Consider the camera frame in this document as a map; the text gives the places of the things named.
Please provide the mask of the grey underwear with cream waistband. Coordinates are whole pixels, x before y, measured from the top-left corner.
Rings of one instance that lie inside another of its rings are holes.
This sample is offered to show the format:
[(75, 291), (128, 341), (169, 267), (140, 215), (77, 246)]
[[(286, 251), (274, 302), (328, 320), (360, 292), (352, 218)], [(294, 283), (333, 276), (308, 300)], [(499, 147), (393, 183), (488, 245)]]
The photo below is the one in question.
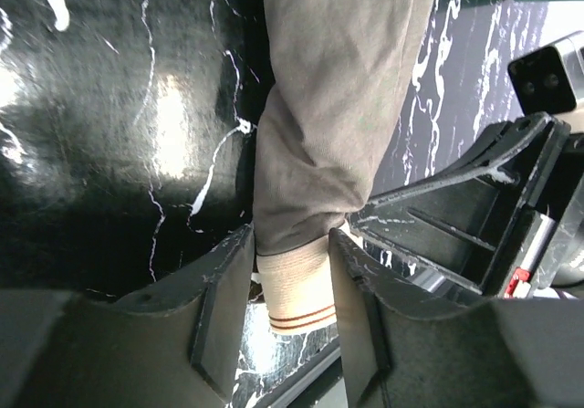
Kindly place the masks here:
[(272, 331), (336, 319), (329, 232), (368, 201), (434, 0), (264, 0), (275, 83), (260, 117), (253, 222)]

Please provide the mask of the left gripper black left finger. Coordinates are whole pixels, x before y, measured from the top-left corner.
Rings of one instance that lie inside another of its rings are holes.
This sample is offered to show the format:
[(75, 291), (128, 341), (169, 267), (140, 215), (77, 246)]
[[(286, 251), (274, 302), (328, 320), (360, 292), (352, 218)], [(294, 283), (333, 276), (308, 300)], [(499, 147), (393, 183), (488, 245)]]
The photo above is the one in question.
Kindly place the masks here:
[(101, 303), (77, 293), (1, 293), (4, 407), (222, 407), (233, 394), (254, 233), (146, 288)]

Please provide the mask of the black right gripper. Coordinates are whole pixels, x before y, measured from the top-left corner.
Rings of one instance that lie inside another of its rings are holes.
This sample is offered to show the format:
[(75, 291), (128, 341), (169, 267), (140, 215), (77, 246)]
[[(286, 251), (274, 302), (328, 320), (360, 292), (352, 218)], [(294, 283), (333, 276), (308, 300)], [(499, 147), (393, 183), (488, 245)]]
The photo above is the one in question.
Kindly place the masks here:
[(436, 175), (372, 197), (354, 233), (475, 294), (583, 277), (583, 136), (545, 113), (485, 128)]

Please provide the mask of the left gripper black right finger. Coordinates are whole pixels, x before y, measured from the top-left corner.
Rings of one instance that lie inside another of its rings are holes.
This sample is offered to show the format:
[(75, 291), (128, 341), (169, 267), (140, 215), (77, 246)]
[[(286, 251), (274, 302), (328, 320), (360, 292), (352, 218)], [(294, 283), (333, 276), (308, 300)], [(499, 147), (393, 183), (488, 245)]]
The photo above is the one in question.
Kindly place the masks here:
[(382, 266), (338, 229), (329, 254), (350, 406), (583, 404), (581, 301), (464, 307)]

